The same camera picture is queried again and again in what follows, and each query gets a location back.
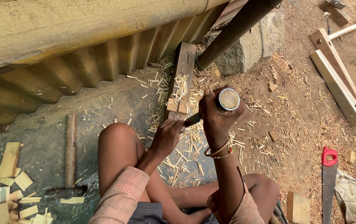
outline shirt sleeve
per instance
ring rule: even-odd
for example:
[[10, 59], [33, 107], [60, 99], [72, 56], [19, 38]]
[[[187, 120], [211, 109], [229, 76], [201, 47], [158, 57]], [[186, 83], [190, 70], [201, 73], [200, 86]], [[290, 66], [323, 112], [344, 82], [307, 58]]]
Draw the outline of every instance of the shirt sleeve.
[[148, 181], [142, 170], [126, 167], [102, 196], [88, 224], [126, 224]]

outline hammer head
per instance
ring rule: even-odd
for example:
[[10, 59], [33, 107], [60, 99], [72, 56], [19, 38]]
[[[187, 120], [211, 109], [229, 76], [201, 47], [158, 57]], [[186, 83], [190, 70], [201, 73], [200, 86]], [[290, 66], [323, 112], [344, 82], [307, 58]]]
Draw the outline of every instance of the hammer head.
[[71, 199], [73, 196], [83, 196], [86, 191], [86, 186], [64, 189], [50, 189], [44, 194], [44, 199], [51, 202], [56, 199], [63, 198], [65, 200]]

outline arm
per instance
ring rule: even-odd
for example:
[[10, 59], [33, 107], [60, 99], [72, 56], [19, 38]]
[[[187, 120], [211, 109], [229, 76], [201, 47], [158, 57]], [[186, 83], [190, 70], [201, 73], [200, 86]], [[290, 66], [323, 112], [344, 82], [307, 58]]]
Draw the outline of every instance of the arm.
[[[199, 102], [199, 110], [204, 119], [205, 135], [211, 152], [215, 152], [228, 141], [230, 127], [242, 115], [245, 108], [243, 102], [240, 102], [239, 107], [234, 111], [220, 111], [215, 102], [217, 100], [216, 95], [223, 88], [215, 89], [214, 91], [205, 90], [203, 99]], [[216, 156], [224, 156], [226, 154], [228, 154], [228, 147]], [[245, 192], [243, 182], [231, 155], [221, 159], [214, 159], [214, 163], [220, 193], [219, 215], [225, 223], [229, 223], [243, 198]]]
[[102, 196], [89, 224], [128, 222], [145, 190], [149, 176], [178, 143], [179, 130], [183, 125], [182, 120], [168, 119], [159, 127], [152, 146], [136, 167], [126, 167]]

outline hammer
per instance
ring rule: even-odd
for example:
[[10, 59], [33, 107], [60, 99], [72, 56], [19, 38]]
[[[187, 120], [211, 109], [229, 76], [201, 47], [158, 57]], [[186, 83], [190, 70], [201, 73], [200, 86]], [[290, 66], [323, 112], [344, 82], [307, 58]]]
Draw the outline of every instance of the hammer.
[[[239, 107], [240, 97], [234, 89], [225, 88], [222, 89], [217, 97], [216, 104], [220, 111], [231, 111]], [[185, 127], [190, 127], [203, 119], [199, 113], [192, 115], [185, 120]]]
[[76, 172], [76, 115], [66, 116], [66, 161], [65, 188], [47, 190], [44, 198], [47, 202], [55, 199], [71, 199], [73, 196], [83, 196], [86, 186], [75, 187]]

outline bangle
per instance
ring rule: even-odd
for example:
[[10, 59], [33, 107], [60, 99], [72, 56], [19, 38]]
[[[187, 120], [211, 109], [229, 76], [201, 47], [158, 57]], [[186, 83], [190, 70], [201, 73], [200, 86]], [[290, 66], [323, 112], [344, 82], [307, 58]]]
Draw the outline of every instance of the bangle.
[[213, 159], [221, 159], [221, 158], [224, 158], [224, 157], [228, 156], [228, 155], [231, 154], [232, 152], [233, 152], [232, 147], [229, 147], [229, 152], [228, 152], [228, 154], [226, 154], [226, 155], [224, 155], [224, 156], [211, 156], [211, 158], [213, 158]]
[[209, 146], [209, 147], [204, 151], [204, 155], [205, 155], [205, 156], [208, 156], [208, 157], [211, 157], [211, 156], [216, 155], [217, 153], [219, 153], [220, 151], [222, 151], [222, 150], [228, 145], [228, 143], [230, 142], [231, 139], [232, 139], [232, 138], [229, 136], [228, 141], [227, 141], [221, 148], [219, 148], [218, 150], [216, 150], [216, 151], [213, 152], [213, 153], [207, 154], [208, 150], [210, 150], [210, 146]]

